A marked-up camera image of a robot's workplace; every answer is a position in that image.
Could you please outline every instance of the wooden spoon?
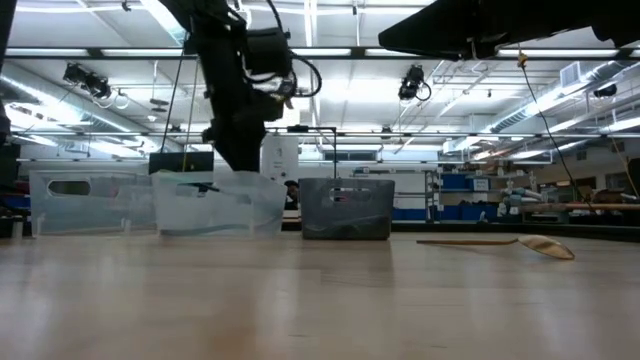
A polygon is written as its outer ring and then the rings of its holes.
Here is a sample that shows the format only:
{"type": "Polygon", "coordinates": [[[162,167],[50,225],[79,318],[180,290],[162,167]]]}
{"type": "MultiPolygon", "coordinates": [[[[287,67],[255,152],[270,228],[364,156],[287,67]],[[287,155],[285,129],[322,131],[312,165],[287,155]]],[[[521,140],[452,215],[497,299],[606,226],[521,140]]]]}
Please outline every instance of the wooden spoon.
{"type": "Polygon", "coordinates": [[[542,235],[525,235],[520,236],[517,239],[509,241],[482,241],[482,240],[468,240],[468,241],[450,241],[450,240],[418,240],[418,244],[432,244],[432,245],[511,245],[519,242],[520,244],[535,250],[541,254],[545,254],[556,259],[561,260],[573,260],[575,255],[557,240],[551,239],[542,235]]]}

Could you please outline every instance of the spoon handle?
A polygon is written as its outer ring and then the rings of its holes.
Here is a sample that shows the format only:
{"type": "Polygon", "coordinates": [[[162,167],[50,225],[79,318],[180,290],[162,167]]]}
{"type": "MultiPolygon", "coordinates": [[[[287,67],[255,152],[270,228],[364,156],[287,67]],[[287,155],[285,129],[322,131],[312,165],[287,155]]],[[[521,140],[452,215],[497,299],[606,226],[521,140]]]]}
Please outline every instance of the spoon handle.
{"type": "Polygon", "coordinates": [[[510,241],[482,241],[482,240],[467,240],[467,241],[455,241],[455,240],[418,240],[418,244],[432,244],[432,245],[511,245],[518,242],[518,239],[510,241]]]}

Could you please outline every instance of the black monitor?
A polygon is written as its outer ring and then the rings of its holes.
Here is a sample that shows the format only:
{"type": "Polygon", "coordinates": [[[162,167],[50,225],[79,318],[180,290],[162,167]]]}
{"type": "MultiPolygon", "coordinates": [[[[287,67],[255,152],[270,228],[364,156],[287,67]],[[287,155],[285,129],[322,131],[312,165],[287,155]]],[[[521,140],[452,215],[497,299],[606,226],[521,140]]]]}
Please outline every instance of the black monitor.
{"type": "Polygon", "coordinates": [[[153,153],[149,156],[149,175],[159,170],[174,172],[213,171],[213,152],[153,153]]]}

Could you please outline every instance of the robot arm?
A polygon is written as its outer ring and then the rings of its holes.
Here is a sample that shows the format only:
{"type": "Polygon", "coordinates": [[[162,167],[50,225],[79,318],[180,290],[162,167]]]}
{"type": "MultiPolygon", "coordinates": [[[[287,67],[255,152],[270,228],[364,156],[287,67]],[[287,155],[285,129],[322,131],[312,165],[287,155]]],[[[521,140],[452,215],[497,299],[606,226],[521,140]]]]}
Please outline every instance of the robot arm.
{"type": "Polygon", "coordinates": [[[300,95],[287,34],[281,27],[247,30],[226,0],[160,2],[188,33],[185,53],[200,60],[205,97],[214,114],[203,141],[212,142],[234,171],[258,172],[264,122],[282,118],[285,101],[300,95]],[[253,80],[245,68],[252,76],[282,78],[288,86],[271,92],[256,89],[253,85],[264,80],[253,80]]]}

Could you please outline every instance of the dark gray plastic bin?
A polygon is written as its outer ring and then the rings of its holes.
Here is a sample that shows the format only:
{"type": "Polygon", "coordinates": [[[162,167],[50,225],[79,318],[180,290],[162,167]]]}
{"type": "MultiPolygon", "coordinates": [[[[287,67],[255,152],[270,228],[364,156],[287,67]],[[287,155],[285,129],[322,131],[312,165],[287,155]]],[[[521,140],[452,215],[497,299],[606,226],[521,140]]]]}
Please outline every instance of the dark gray plastic bin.
{"type": "Polygon", "coordinates": [[[308,240],[387,240],[395,182],[300,179],[302,237],[308,240]]]}

